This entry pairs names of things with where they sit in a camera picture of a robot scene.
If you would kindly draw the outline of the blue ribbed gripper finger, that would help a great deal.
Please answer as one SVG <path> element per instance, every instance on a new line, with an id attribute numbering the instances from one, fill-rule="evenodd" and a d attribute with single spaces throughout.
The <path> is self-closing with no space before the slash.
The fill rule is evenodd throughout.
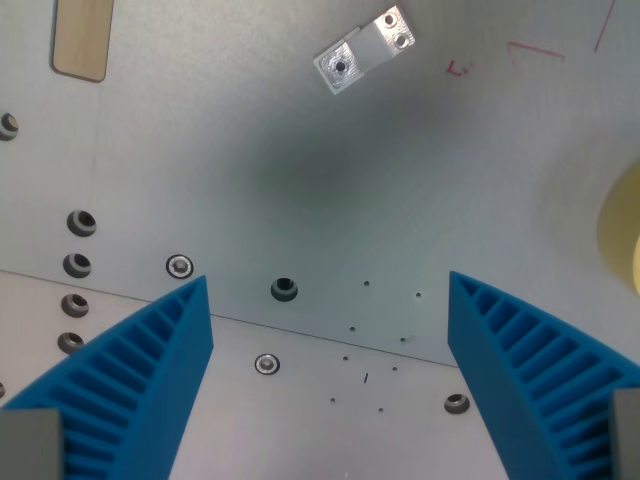
<path id="1" fill-rule="evenodd" d="M 638 386 L 638 364 L 458 272 L 448 345 L 509 478 L 612 478 L 611 399 Z"/>
<path id="2" fill-rule="evenodd" d="M 4 407 L 60 414 L 66 479 L 166 479 L 213 348 L 199 277 L 104 331 Z"/>

